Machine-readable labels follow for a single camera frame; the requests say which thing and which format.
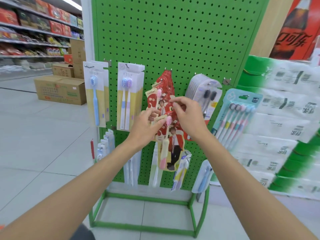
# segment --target white tile floor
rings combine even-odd
[[[92,165],[86,104],[38,100],[33,78],[0,81],[0,224],[9,224]],[[192,229],[186,208],[108,199],[104,221]],[[202,204],[195,202],[196,218]],[[320,237],[319,221],[301,221]],[[191,237],[94,228],[101,239],[192,239]],[[231,208],[209,205],[198,239],[248,239]]]

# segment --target ceiling light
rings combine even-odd
[[[66,3],[69,3],[71,6],[75,7],[76,9],[79,9],[80,11],[82,11],[82,7],[75,3],[73,0],[62,0],[65,1]]]

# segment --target green display stand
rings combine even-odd
[[[202,73],[222,85],[222,98],[235,87],[250,53],[269,0],[92,0],[95,59],[112,61],[109,66],[110,121],[116,146],[128,132],[116,130],[118,62],[145,65],[144,92],[162,74],[172,69],[175,96],[183,96],[190,79]],[[208,124],[211,129],[222,107],[220,99]],[[147,108],[143,96],[142,109]],[[106,128],[100,128],[100,137]],[[138,184],[148,185],[154,142],[142,149]],[[186,141],[185,149],[192,153],[182,190],[191,190],[202,162],[203,151],[193,141]],[[171,188],[173,172],[164,171],[160,187]],[[114,181],[124,182],[123,169]],[[189,202],[127,196],[105,192],[105,197],[134,198],[145,201],[191,206]],[[209,190],[198,226],[194,217],[194,231],[134,226],[94,221],[97,211],[91,213],[92,226],[177,233],[196,237],[205,217]]]

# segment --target ceiling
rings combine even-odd
[[[72,13],[72,14],[81,14],[82,12],[78,10],[77,8],[71,6],[70,4],[66,3],[63,0],[42,0],[46,3],[50,3],[51,5],[54,5],[55,7],[58,7],[66,12]],[[75,3],[79,4],[81,6],[81,0],[72,0]]]

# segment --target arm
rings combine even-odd
[[[123,165],[147,145],[164,120],[159,110],[142,111],[127,139],[114,151],[0,231],[0,239],[69,240]]]
[[[204,151],[251,240],[317,239],[210,133],[198,102],[186,97],[176,97],[171,101],[175,102],[173,106],[182,128]]]

